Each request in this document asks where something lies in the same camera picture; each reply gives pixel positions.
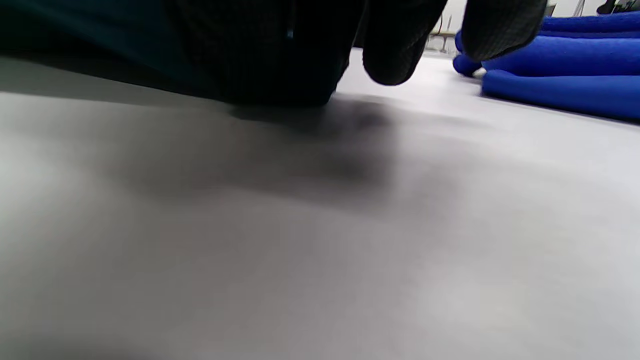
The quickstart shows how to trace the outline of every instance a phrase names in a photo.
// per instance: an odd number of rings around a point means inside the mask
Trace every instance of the blue foam pad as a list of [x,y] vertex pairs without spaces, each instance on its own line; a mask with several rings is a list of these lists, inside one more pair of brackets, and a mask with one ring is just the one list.
[[462,53],[464,51],[464,48],[462,47],[462,31],[457,32],[454,39],[456,41],[456,49]]
[[603,16],[545,17],[543,31],[564,33],[622,33],[640,31],[640,12]]
[[482,64],[471,60],[470,57],[464,54],[460,54],[453,59],[453,68],[464,76],[472,77],[481,67]]
[[519,76],[640,75],[640,39],[538,36],[531,45],[483,66]]
[[483,92],[505,99],[564,110],[640,119],[640,76],[552,76],[527,78],[503,70],[488,71]]
[[541,30],[538,35],[565,38],[640,38],[640,31],[622,31],[619,33],[568,33],[564,31]]

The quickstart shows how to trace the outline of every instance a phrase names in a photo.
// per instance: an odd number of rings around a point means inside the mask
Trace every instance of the white table surface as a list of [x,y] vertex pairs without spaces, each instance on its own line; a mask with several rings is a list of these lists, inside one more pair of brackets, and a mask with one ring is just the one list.
[[640,358],[639,128],[351,61],[238,115],[0,59],[0,358]]

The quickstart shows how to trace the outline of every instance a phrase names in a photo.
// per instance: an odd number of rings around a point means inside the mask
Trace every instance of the finger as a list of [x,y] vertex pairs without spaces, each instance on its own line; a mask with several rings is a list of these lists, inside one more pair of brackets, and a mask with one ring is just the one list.
[[287,102],[329,100],[349,63],[365,0],[291,0],[289,40],[278,78]]
[[475,61],[517,50],[538,34],[547,0],[468,0],[462,23],[465,53]]
[[371,0],[364,67],[383,85],[407,81],[446,0]]

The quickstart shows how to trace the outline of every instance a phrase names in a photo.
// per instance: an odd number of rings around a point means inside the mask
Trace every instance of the black object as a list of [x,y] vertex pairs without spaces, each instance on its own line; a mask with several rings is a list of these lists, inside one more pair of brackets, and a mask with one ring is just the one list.
[[[384,85],[413,74],[446,0],[165,0],[192,62],[223,100],[320,105],[335,90],[367,6],[364,66]],[[546,0],[469,0],[465,52],[488,60],[528,44]]]
[[638,10],[640,10],[640,2],[637,0],[627,1],[623,4],[616,4],[616,0],[607,0],[598,7],[597,12],[600,15],[607,15],[610,13],[636,12]]

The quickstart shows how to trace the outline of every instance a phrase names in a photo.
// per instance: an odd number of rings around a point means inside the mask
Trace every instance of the dark clothing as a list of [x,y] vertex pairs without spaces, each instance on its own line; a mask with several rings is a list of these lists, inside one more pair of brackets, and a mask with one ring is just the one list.
[[[365,6],[370,77],[411,77],[446,0],[0,0],[0,49],[78,39],[238,104],[324,104],[349,61]],[[468,0],[465,52],[486,60],[537,34],[546,0]],[[16,21],[19,13],[29,21]]]

